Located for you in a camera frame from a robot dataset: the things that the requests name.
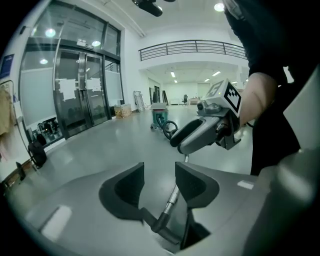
blue sign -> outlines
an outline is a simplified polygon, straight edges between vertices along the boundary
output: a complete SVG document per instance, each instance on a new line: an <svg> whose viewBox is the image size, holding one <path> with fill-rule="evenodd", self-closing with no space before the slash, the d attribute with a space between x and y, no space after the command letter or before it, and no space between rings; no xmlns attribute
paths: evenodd
<svg viewBox="0 0 320 256"><path fill-rule="evenodd" d="M1 70L0 70L0 79L8 77L10 75L12 61L14 60L14 54L4 56Z"/></svg>

metal rod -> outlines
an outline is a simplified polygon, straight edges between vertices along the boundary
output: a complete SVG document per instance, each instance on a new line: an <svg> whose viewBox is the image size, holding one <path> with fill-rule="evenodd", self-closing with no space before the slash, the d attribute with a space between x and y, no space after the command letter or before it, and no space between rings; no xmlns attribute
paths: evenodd
<svg viewBox="0 0 320 256"><path fill-rule="evenodd" d="M184 162L185 162L185 163L188 163L188 161L189 161L189 155L186 154L186 155L185 155ZM169 197L169 199L168 199L168 201L167 201L167 203L166 203L166 206L165 206L165 208L164 208L164 210L163 210L163 212L164 212L165 214L168 214L168 215L171 214L171 212L172 212L172 210L173 210L173 208L174 208L174 205L175 205L176 202L178 201L179 195L180 195L180 190L179 190L178 186L175 185L174 188L173 188L173 190L172 190L172 192L171 192L171 194L170 194L170 197Z"/></svg>

white ceiling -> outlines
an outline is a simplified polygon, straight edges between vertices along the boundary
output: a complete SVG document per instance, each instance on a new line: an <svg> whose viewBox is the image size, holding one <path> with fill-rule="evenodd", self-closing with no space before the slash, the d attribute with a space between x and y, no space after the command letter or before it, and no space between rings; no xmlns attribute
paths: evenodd
<svg viewBox="0 0 320 256"><path fill-rule="evenodd" d="M174 80L177 80L178 83L204 83L206 79L210 79L207 83L215 83L226 78L236 81L237 70L237 65L211 61L177 62L148 69L164 84L172 84ZM171 71L174 72L176 78L171 76ZM221 71L221 73L212 76L216 71Z"/></svg>
<svg viewBox="0 0 320 256"><path fill-rule="evenodd" d="M176 0L175 2L157 0L155 4L163 10L160 17L155 17L138 8L132 0L111 1L121 7L145 32L161 27L187 24L210 24L220 28L230 28L225 14L214 10L215 4L221 3L222 0Z"/></svg>

glass door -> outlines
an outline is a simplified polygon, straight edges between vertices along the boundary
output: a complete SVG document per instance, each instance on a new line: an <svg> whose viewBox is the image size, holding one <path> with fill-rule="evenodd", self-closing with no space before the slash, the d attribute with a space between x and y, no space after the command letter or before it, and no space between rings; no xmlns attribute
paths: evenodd
<svg viewBox="0 0 320 256"><path fill-rule="evenodd" d="M102 77L102 57L76 50L58 51L53 95L66 139L108 120Z"/></svg>
<svg viewBox="0 0 320 256"><path fill-rule="evenodd" d="M102 57L86 54L85 89L93 125L98 125L108 120L105 90L102 84L102 62Z"/></svg>
<svg viewBox="0 0 320 256"><path fill-rule="evenodd" d="M82 90L84 85L81 74L84 68L82 52L65 49L58 51L53 95L58 122L66 139L92 126L86 95Z"/></svg>

black bag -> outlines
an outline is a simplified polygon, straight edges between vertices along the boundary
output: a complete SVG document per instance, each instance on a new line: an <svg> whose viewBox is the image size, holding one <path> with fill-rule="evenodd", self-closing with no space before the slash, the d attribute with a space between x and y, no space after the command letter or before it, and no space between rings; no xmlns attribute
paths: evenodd
<svg viewBox="0 0 320 256"><path fill-rule="evenodd" d="M44 145L47 144L47 141L46 141L45 137L44 137L42 134L38 134L38 135L36 136L36 140L37 140L38 142L40 142L40 144L41 144L42 146L44 146Z"/></svg>
<svg viewBox="0 0 320 256"><path fill-rule="evenodd" d="M47 155L39 141L29 143L28 151L37 167L41 167L46 162Z"/></svg>

